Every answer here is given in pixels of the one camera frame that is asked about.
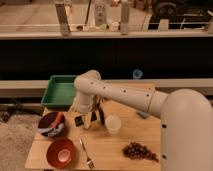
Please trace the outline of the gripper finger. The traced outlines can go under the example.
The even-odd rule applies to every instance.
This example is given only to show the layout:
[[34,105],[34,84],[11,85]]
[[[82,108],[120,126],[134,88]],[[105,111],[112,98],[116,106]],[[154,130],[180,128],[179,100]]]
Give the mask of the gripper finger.
[[92,112],[92,115],[91,115],[91,122],[93,121],[96,121],[97,120],[97,115],[95,112]]
[[88,130],[91,126],[91,118],[92,118],[92,114],[88,113],[86,115],[83,116],[83,123],[84,123],[84,128],[86,130]]

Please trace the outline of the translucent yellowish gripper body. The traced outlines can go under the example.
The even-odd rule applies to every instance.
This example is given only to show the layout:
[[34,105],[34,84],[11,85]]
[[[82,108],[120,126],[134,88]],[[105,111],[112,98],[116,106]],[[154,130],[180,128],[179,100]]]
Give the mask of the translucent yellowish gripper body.
[[69,111],[70,111],[70,112],[78,113],[78,114],[82,117],[82,119],[83,119],[83,116],[84,116],[84,115],[86,115],[86,114],[88,114],[88,113],[91,113],[91,114],[92,114],[92,112],[95,112],[94,110],[89,110],[89,111],[81,112],[81,111],[79,111],[79,110],[77,109],[77,106],[76,106],[75,104],[73,104],[73,105],[70,107]]

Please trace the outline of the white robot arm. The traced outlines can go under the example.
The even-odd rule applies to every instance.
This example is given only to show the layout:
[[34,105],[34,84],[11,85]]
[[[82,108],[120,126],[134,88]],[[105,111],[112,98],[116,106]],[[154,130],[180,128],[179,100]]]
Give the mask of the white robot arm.
[[117,86],[90,70],[74,80],[72,109],[86,115],[96,96],[114,100],[161,120],[161,171],[213,171],[213,106],[201,93],[171,93]]

